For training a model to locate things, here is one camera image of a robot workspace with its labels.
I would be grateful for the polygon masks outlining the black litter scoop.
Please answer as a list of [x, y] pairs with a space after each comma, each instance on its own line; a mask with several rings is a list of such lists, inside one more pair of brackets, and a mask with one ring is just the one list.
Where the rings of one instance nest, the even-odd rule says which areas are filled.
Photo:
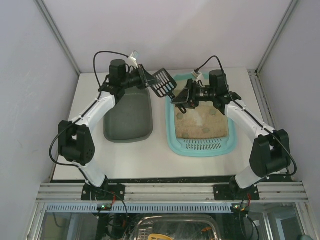
[[151, 86], [153, 92], [159, 98], [169, 97], [170, 100], [173, 101], [176, 98], [174, 90], [177, 87], [174, 78], [165, 68], [158, 70], [152, 76], [157, 80], [157, 84]]

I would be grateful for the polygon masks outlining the grey plastic bin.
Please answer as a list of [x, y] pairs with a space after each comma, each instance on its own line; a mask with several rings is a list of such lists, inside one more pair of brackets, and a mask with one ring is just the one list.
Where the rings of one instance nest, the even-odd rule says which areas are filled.
[[144, 141], [153, 132], [153, 111], [148, 89], [129, 88], [103, 118], [104, 137], [113, 143]]

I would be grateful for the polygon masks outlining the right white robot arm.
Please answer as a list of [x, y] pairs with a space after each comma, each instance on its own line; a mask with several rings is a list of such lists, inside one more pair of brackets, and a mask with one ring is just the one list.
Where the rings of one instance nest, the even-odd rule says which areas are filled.
[[195, 109], [201, 102], [211, 102], [222, 115], [237, 124], [252, 142], [249, 165], [231, 178], [233, 191], [244, 190], [270, 175], [278, 175], [293, 162], [288, 133], [259, 120], [245, 106], [242, 98], [229, 90], [223, 70], [209, 72], [209, 84], [188, 79], [182, 91], [171, 101], [182, 113]]

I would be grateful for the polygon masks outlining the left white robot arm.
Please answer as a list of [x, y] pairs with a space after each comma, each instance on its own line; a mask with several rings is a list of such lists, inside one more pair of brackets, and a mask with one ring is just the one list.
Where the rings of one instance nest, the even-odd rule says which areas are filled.
[[113, 109], [130, 88], [144, 90], [160, 83], [139, 64], [132, 71], [122, 59], [111, 61], [109, 74], [98, 89], [97, 98], [71, 121], [63, 120], [58, 125], [58, 154], [68, 166], [74, 166], [83, 174], [86, 182], [100, 188], [107, 177], [95, 161], [95, 143], [92, 132], [99, 121]]

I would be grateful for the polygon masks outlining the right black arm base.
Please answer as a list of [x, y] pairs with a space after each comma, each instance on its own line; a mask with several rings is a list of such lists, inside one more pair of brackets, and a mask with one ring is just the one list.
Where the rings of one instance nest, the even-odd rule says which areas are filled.
[[213, 186], [214, 199], [216, 201], [237, 201], [244, 197], [251, 197], [251, 200], [260, 200], [260, 195], [257, 186], [249, 186], [247, 188], [240, 188], [234, 177], [229, 183], [215, 184]]

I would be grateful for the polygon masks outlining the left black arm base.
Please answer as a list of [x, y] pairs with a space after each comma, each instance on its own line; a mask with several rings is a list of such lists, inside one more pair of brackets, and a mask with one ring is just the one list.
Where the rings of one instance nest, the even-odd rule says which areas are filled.
[[82, 201], [111, 201], [124, 200], [126, 186], [120, 183], [110, 183], [105, 180], [101, 187], [85, 183], [82, 192]]

